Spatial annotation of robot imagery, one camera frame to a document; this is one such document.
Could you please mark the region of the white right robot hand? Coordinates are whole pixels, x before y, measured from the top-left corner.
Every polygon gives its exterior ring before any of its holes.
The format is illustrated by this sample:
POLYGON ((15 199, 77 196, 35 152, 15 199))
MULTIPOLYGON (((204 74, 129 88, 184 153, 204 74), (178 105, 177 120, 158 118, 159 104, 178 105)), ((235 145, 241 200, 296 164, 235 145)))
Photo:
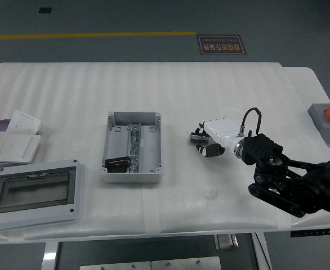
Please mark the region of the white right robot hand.
POLYGON ((229 118, 208 120, 200 122, 195 132, 191 132, 190 142, 204 157, 220 156, 229 150, 240 159, 243 137, 238 136, 239 130, 239 125, 229 118))

